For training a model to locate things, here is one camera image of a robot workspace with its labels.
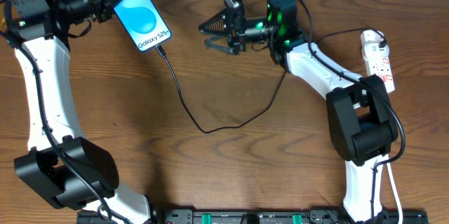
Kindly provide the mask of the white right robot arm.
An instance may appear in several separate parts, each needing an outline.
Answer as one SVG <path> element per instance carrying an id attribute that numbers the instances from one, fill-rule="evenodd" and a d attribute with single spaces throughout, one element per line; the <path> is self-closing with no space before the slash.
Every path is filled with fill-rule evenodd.
<path id="1" fill-rule="evenodd" d="M 344 219 L 380 223 L 381 172 L 399 159 L 389 155 L 396 140 L 406 141 L 403 125 L 389 101 L 382 77 L 363 77 L 326 56 L 312 33 L 300 29 L 297 7 L 303 0 L 267 0 L 261 18 L 246 16 L 243 0 L 223 0 L 224 9 L 199 25 L 207 48 L 237 55 L 249 43 L 266 43 L 275 64 L 307 82 L 326 101 L 330 139 L 345 162 Z"/>

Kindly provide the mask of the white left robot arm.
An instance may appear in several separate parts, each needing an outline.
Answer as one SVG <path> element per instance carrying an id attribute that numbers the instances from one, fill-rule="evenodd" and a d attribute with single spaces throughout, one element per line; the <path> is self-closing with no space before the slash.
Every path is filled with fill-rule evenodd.
<path id="1" fill-rule="evenodd" d="M 146 196 L 122 184 L 113 157 L 87 140 L 69 80 L 71 25 L 105 22 L 123 0 L 4 0 L 6 30 L 25 78 L 28 152 L 15 172 L 54 209 L 83 223 L 153 223 Z"/>

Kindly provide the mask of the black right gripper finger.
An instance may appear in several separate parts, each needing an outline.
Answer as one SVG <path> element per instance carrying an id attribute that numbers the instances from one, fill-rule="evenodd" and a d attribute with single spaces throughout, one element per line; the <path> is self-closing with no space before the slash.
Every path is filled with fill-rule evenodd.
<path id="1" fill-rule="evenodd" d="M 234 55 L 235 54 L 235 50 L 232 47 L 229 46 L 224 46 L 224 45 L 220 45 L 217 44 L 216 41 L 222 39 L 222 37 L 219 36 L 211 36 L 207 39 L 204 40 L 204 45 L 207 49 L 213 49 L 216 51 L 220 51 L 223 53 L 226 53 L 228 55 Z"/>
<path id="2" fill-rule="evenodd" d="M 227 10 L 221 10 L 199 25 L 199 31 L 204 34 L 227 34 Z"/>

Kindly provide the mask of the blue Galaxy smartphone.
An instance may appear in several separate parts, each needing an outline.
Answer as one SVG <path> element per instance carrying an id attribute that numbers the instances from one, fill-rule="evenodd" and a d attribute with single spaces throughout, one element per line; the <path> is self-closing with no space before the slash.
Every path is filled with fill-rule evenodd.
<path id="1" fill-rule="evenodd" d="M 140 52 L 162 44 L 172 36 L 152 0 L 122 0 L 114 11 Z"/>

